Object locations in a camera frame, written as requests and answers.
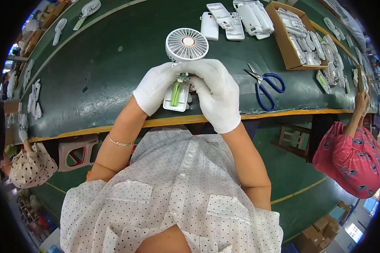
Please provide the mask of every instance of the blue scissors handle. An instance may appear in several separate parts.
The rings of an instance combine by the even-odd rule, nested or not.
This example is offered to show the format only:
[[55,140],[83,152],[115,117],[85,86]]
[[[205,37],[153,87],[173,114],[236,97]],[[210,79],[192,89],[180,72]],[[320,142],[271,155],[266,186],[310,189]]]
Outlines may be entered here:
[[[276,84],[274,84],[270,79],[269,77],[274,77],[276,79],[279,80],[279,82],[282,84],[282,88],[279,89],[279,87],[277,87]],[[286,91],[286,84],[284,83],[284,80],[283,78],[281,78],[278,74],[274,74],[274,73],[267,73],[267,74],[264,74],[262,75],[262,78],[270,85],[272,86],[272,88],[277,91],[278,93],[283,93]]]
[[[262,98],[261,98],[261,93],[259,92],[259,89],[266,95],[266,97],[269,99],[271,105],[272,105],[272,108],[267,108],[264,104],[263,104],[263,101],[262,101]],[[268,111],[268,112],[272,112],[274,111],[274,109],[276,109],[276,104],[274,103],[274,100],[273,98],[270,96],[270,94],[268,93],[268,91],[260,84],[258,84],[257,82],[255,83],[255,90],[256,90],[256,99],[258,100],[258,103],[259,105],[265,110],[265,111]]]

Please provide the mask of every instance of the fan hub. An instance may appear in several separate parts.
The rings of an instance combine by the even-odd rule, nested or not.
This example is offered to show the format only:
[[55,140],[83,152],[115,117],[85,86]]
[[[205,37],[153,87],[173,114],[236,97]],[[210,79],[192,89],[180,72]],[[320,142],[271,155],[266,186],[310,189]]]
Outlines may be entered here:
[[192,47],[194,46],[195,43],[196,41],[192,37],[187,36],[182,39],[182,44],[185,45],[186,47]]

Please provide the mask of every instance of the worker's hand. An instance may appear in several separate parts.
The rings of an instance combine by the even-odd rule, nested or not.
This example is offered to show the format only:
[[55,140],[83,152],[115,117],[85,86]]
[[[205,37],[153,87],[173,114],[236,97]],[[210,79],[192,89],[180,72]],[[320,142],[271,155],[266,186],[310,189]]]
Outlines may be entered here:
[[167,88],[176,80],[177,74],[181,73],[177,66],[172,68],[172,64],[172,62],[167,62],[148,70],[138,87],[132,92],[137,104],[148,116],[157,111]]
[[28,139],[28,134],[27,134],[27,131],[25,129],[18,130],[18,135],[19,135],[20,140],[22,142],[24,142],[26,139]]
[[355,97],[355,111],[362,115],[366,111],[369,96],[365,91],[359,92]]
[[191,77],[189,82],[196,89],[201,111],[214,130],[225,134],[235,129],[241,121],[239,86],[225,66],[216,59],[201,59],[178,67],[199,77]]

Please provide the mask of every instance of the silver bracelet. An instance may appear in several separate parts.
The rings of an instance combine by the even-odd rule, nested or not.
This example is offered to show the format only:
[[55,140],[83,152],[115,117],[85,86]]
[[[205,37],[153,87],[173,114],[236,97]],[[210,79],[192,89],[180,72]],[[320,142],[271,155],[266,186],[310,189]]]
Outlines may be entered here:
[[112,143],[114,143],[114,144],[116,144],[116,145],[118,145],[118,146],[130,147],[130,146],[132,146],[132,144],[133,144],[133,143],[125,144],[125,143],[119,143],[119,142],[117,142],[117,141],[113,141],[113,140],[111,139],[111,137],[110,137],[110,134],[109,134],[109,139],[110,139],[110,141],[111,141]]

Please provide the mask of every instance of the wooden stool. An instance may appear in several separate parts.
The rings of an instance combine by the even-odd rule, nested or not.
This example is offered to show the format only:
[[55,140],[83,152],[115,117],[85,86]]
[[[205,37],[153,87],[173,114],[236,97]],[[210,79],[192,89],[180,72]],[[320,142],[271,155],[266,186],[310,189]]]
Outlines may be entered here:
[[[59,143],[59,171],[66,172],[74,169],[78,169],[87,165],[93,165],[90,162],[91,150],[93,146],[98,143],[97,134],[88,134],[83,136],[77,136],[71,141]],[[74,152],[77,149],[83,148],[83,157],[78,159]],[[68,156],[76,162],[76,164],[69,166],[66,164]]]
[[[294,134],[294,133],[286,132],[286,128],[290,128],[292,130],[299,131],[300,133]],[[278,147],[279,149],[283,149],[283,150],[290,152],[290,153],[292,153],[298,157],[303,158],[304,160],[307,160],[308,148],[309,148],[309,134],[310,133],[311,133],[311,129],[309,129],[309,128],[299,127],[296,125],[285,125],[285,126],[282,126],[282,129],[280,130],[279,141],[278,142],[270,142],[270,143],[273,146]],[[304,134],[308,134],[308,142],[307,142],[307,146],[305,147],[305,150],[303,149]],[[283,145],[284,141],[291,143],[292,146],[284,146]]]

